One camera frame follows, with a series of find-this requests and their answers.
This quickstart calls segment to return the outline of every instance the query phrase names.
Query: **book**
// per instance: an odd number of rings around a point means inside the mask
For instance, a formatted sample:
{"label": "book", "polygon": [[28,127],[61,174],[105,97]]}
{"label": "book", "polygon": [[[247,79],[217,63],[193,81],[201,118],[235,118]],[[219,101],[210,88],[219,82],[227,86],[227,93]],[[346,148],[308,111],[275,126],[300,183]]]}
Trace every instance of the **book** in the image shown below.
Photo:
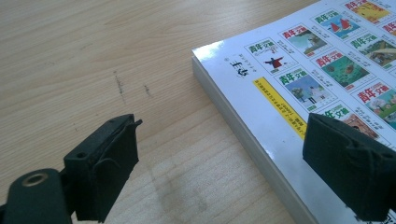
{"label": "book", "polygon": [[317,113],[396,150],[395,1],[322,0],[194,49],[192,68],[297,223],[372,223],[303,160],[303,144]]}

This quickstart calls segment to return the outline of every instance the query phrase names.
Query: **book cover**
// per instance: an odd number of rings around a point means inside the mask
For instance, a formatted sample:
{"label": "book cover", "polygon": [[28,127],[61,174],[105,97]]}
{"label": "book cover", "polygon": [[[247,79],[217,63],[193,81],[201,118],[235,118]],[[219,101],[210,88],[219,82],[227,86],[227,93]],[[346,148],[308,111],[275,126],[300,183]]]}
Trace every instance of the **book cover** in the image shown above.
{"label": "book cover", "polygon": [[393,2],[322,0],[193,50],[197,79],[298,223],[370,223],[303,160],[303,143],[318,113],[396,150],[395,22]]}

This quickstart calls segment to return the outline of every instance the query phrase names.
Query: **wood grain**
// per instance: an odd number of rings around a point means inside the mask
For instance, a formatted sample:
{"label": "wood grain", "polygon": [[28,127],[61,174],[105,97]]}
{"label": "wood grain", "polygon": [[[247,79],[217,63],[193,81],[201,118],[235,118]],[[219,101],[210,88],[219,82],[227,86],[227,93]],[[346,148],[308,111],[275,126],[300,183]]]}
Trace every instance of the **wood grain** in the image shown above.
{"label": "wood grain", "polygon": [[140,162],[106,223],[292,223],[193,77],[191,49],[313,2],[0,1],[0,203],[134,113]]}

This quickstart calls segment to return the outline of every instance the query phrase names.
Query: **wooden table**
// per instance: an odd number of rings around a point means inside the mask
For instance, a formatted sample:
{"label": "wooden table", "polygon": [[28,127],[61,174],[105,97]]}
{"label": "wooden table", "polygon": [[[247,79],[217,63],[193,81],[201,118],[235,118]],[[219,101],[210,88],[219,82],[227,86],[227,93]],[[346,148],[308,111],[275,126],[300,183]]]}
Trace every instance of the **wooden table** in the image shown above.
{"label": "wooden table", "polygon": [[140,162],[106,223],[292,223],[192,75],[191,49],[314,0],[0,2],[0,203],[134,113]]}

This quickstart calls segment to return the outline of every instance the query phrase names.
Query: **yellow label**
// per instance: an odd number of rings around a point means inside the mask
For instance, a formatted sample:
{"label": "yellow label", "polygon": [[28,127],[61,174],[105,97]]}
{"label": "yellow label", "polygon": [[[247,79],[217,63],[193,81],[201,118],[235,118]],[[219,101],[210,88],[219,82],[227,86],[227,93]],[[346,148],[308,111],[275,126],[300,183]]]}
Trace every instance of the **yellow label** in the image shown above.
{"label": "yellow label", "polygon": [[254,85],[267,98],[271,105],[279,112],[279,114],[286,120],[291,128],[304,140],[306,123],[291,107],[288,102],[283,99],[281,95],[271,86],[268,81],[261,77],[254,81]]}

